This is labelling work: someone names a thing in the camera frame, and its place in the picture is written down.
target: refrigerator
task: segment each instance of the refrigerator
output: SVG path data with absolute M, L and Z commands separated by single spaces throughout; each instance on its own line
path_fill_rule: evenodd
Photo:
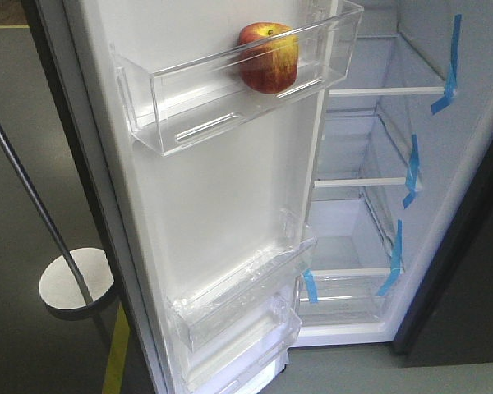
M 156 392 L 395 338 L 493 139 L 493 1 L 24 5 Z M 297 39 L 276 94 L 259 21 Z

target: gray floor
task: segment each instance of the gray floor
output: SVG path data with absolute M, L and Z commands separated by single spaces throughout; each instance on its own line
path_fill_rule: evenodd
M 70 248 L 99 247 L 28 30 L 0 30 L 0 120 Z M 0 151 L 0 394 L 101 393 L 106 338 L 91 319 L 54 318 L 38 296 L 59 255 Z M 116 306 L 101 315 L 108 332 Z M 291 362 L 263 394 L 493 393 L 493 364 L 405 369 L 385 345 L 293 350 Z M 150 392 L 142 371 L 127 366 L 123 392 Z
M 70 249 L 100 247 L 27 29 L 0 30 L 0 122 Z M 0 150 L 0 393 L 100 393 L 116 305 L 54 318 L 38 293 L 60 255 Z

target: crisper drawer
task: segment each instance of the crisper drawer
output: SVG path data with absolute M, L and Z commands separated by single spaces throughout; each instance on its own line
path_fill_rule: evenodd
M 314 272 L 312 300 L 303 282 L 299 316 L 305 326 L 376 323 L 381 320 L 384 297 L 376 293 L 387 275 L 337 276 Z

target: open refrigerator door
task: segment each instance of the open refrigerator door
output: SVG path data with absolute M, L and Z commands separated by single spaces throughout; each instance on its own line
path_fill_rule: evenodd
M 159 355 L 168 392 L 258 392 L 302 325 L 325 89 L 346 77 L 363 10 L 186 6 L 85 0 L 66 11 L 153 328 L 145 355 Z M 299 45 L 296 82 L 277 94 L 239 75 L 256 45 L 237 47 L 237 35 L 257 21 L 292 26 Z

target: transparent bin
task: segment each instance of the transparent bin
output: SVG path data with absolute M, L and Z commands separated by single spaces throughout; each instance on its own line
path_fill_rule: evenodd
M 337 16 L 164 70 L 114 53 L 131 134 L 166 156 L 344 79 L 363 8 L 340 3 Z M 239 73 L 240 63 L 252 59 L 246 51 L 290 35 L 299 47 L 295 83 L 278 94 L 249 88 Z
M 288 297 L 275 293 L 199 351 L 184 375 L 186 392 L 235 392 L 287 351 L 301 325 Z
M 287 223 L 285 234 L 267 250 L 203 294 L 170 301 L 171 319 L 182 342 L 192 352 L 218 336 L 250 309 L 263 303 L 310 267 L 316 239 L 304 226 L 303 241 L 294 245 L 297 229 Z
M 314 273 L 317 303 L 305 283 L 300 290 L 299 316 L 304 326 L 376 323 L 385 298 L 376 295 L 387 275 L 347 276 Z

